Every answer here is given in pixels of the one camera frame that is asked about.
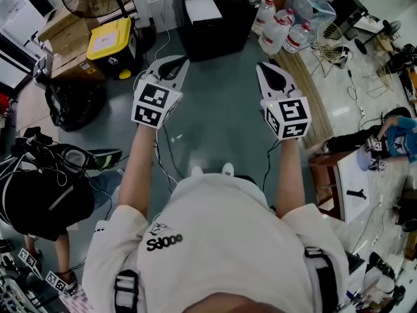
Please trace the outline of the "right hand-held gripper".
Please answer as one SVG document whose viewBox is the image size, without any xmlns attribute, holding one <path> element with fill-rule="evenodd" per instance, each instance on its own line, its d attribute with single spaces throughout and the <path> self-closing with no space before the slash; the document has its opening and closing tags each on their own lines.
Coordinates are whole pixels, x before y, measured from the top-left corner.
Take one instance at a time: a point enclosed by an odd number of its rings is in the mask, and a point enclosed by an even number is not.
<svg viewBox="0 0 417 313">
<path fill-rule="evenodd" d="M 271 63 L 257 63 L 256 73 L 264 99 L 264 118 L 278 140 L 302 138 L 311 125 L 311 113 L 306 97 L 297 89 L 294 78 Z M 274 97 L 276 91 L 286 95 Z"/>
</svg>

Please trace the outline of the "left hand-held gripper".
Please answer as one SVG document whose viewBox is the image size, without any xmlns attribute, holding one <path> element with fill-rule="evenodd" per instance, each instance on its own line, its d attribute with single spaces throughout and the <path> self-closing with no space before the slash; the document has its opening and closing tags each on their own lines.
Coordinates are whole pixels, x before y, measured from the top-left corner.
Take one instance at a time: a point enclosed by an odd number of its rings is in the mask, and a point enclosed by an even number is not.
<svg viewBox="0 0 417 313">
<path fill-rule="evenodd" d="M 190 60 L 169 55 L 155 60 L 134 83 L 131 121 L 158 130 L 175 111 Z"/>
</svg>

